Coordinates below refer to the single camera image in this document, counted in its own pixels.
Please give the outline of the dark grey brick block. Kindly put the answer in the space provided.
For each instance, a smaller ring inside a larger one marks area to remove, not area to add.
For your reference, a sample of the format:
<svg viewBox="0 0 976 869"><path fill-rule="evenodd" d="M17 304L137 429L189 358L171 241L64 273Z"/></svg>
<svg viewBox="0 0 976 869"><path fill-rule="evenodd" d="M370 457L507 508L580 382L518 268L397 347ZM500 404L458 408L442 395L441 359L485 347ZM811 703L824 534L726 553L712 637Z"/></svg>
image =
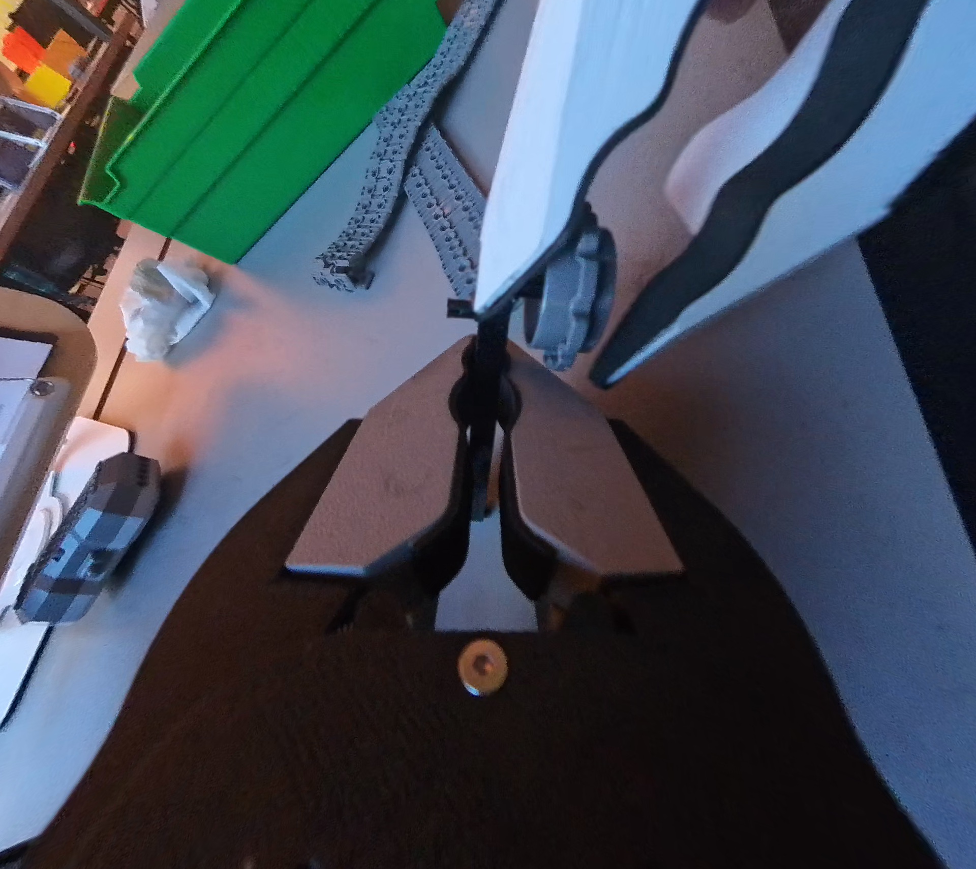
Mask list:
<svg viewBox="0 0 976 869"><path fill-rule="evenodd" d="M27 570L13 605L18 622L80 620L153 517L160 491L155 459L122 452L98 463Z"/></svg>

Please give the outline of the long grey toy track strip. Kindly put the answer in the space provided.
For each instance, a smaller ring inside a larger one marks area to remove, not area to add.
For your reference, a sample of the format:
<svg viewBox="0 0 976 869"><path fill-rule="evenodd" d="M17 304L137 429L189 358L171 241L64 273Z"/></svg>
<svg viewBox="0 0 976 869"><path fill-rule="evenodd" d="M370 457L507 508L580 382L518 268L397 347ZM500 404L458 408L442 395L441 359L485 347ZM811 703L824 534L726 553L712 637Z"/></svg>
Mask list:
<svg viewBox="0 0 976 869"><path fill-rule="evenodd" d="M456 297L472 301L486 199L434 125L421 136L403 190L433 241Z"/></svg>

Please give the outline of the green plastic bin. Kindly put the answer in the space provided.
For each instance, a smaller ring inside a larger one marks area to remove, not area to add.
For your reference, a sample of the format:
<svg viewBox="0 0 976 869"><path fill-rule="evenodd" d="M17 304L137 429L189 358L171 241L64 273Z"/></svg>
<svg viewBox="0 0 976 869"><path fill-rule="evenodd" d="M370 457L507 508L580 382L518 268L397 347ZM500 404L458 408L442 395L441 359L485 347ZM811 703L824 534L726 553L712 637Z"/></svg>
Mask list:
<svg viewBox="0 0 976 869"><path fill-rule="evenodd" d="M423 68L438 0L186 0L109 100L79 191L234 264Z"/></svg>

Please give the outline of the grey desk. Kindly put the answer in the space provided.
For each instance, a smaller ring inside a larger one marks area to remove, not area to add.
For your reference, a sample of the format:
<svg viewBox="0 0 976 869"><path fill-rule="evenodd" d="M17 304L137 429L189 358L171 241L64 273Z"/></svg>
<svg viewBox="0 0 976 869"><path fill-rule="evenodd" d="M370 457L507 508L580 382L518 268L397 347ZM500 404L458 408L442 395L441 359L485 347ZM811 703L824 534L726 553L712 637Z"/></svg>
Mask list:
<svg viewBox="0 0 976 869"><path fill-rule="evenodd" d="M636 633L510 635L477 701L460 634L325 636L339 591L279 573L336 436L440 353L407 259L376 314L300 286L285 219L190 335L176 470L124 586L44 653L2 735L24 867L974 867L974 557L896 377L861 255L838 247L641 370L625 403L677 529L747 543L706 631L683 586Z"/></svg>

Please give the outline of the person's right hand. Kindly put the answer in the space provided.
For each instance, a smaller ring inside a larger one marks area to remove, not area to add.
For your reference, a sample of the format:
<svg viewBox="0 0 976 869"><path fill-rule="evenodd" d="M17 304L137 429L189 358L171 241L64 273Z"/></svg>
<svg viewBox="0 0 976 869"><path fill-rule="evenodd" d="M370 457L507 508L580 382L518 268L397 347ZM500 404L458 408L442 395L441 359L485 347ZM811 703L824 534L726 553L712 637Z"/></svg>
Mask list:
<svg viewBox="0 0 976 869"><path fill-rule="evenodd" d="M683 146L756 92L784 63L830 0L714 0L682 55L661 115Z"/></svg>

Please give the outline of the crumpled white plastic bag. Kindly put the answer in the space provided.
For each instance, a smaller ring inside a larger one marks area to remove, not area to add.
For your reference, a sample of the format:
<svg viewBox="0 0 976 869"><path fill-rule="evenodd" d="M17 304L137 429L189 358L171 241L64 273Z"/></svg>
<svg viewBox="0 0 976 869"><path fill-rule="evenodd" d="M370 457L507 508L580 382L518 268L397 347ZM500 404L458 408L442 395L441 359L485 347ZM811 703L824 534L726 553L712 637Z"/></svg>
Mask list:
<svg viewBox="0 0 976 869"><path fill-rule="evenodd" d="M119 300L126 350L139 363L162 361L187 338L215 299L200 266L140 260Z"/></svg>

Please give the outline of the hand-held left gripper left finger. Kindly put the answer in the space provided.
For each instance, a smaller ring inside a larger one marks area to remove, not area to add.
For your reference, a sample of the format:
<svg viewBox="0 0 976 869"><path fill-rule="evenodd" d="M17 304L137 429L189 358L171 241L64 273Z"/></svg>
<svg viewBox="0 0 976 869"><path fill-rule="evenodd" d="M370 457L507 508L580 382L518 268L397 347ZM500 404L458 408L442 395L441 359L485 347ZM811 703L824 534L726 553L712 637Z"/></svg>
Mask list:
<svg viewBox="0 0 976 869"><path fill-rule="evenodd" d="M285 569L395 595L414 626L435 624L469 551L471 497L464 337L360 421Z"/></svg>

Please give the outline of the short grey toy track piece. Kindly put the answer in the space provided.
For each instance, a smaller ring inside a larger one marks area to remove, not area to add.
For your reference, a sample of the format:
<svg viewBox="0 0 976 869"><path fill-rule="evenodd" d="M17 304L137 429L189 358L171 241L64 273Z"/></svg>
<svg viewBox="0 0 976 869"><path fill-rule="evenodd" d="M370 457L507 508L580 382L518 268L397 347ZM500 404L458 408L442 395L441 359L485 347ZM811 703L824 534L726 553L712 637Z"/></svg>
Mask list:
<svg viewBox="0 0 976 869"><path fill-rule="evenodd" d="M437 127L437 111L469 68L503 1L464 0L433 57L375 114L376 138L359 197L335 241L315 259L317 284L345 293L372 285L372 263L401 199L408 200L403 181L421 136L428 126Z"/></svg>

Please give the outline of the black perforated toy beam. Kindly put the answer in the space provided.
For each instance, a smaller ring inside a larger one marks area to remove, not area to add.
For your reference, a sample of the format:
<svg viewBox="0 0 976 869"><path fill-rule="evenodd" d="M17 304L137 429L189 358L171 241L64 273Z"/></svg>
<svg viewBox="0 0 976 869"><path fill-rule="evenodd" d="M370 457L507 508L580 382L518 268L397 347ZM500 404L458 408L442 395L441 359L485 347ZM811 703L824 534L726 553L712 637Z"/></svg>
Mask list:
<svg viewBox="0 0 976 869"><path fill-rule="evenodd" d="M507 339L512 303L498 307L494 314L477 318L472 301L451 298L447 317L477 321L472 352L466 355L465 417L469 422L471 473L470 520L485 520L489 507L489 485L498 425L499 398L506 372Z"/></svg>

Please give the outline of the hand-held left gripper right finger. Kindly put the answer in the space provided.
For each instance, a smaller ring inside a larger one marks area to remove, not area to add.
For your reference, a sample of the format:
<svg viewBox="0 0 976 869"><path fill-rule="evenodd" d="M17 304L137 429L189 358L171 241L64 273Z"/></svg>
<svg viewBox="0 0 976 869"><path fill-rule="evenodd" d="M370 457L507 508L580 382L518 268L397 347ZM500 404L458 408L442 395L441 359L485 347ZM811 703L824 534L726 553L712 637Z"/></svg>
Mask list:
<svg viewBox="0 0 976 869"><path fill-rule="evenodd" d="M506 572L556 629L574 601L678 580L685 565L605 415L518 345L500 389Z"/></svg>

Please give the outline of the sign board with wooden edge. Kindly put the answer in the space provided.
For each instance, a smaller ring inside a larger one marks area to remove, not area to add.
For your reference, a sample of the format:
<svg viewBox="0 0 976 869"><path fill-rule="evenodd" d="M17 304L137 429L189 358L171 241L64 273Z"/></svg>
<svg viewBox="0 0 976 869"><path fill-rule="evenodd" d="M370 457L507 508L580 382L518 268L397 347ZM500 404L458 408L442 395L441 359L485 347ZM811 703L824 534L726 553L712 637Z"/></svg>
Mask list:
<svg viewBox="0 0 976 869"><path fill-rule="evenodd" d="M94 374L87 324L55 301L1 290L1 575Z"/></svg>

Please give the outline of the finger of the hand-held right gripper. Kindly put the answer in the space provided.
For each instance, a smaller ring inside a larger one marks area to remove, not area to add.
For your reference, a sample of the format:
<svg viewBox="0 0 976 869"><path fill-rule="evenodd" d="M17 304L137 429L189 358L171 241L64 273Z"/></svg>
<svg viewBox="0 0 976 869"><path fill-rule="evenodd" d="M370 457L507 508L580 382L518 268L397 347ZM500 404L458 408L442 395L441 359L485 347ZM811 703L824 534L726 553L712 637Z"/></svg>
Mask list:
<svg viewBox="0 0 976 869"><path fill-rule="evenodd" d="M708 0L539 0L481 234L476 316L562 249L602 160L663 103Z"/></svg>
<svg viewBox="0 0 976 869"><path fill-rule="evenodd" d="M591 367L612 387L679 337L881 221L974 121L974 0L830 0L787 59L798 110L718 193Z"/></svg>

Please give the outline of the grey toy wheel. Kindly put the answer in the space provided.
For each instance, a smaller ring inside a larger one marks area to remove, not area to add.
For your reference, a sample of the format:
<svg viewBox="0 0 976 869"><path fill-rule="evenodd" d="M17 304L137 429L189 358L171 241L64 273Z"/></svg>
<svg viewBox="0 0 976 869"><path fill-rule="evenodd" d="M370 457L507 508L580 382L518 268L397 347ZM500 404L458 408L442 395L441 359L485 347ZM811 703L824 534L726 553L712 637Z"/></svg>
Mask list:
<svg viewBox="0 0 976 869"><path fill-rule="evenodd" d="M582 203L575 233L522 295L524 339L555 372L600 340L612 311L618 258L611 231Z"/></svg>

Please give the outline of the white rounded flat plate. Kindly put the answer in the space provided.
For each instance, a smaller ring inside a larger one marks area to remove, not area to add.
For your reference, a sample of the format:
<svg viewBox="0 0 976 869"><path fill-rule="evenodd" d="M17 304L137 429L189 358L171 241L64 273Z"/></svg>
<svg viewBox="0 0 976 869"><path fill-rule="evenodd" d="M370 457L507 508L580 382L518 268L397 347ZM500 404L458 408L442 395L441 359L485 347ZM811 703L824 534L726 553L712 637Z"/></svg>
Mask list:
<svg viewBox="0 0 976 869"><path fill-rule="evenodd" d="M131 446L128 431L77 417L42 482L2 578L1 729L11 723L53 631L52 626L24 624L18 619L14 605L27 572L81 496L97 465Z"/></svg>

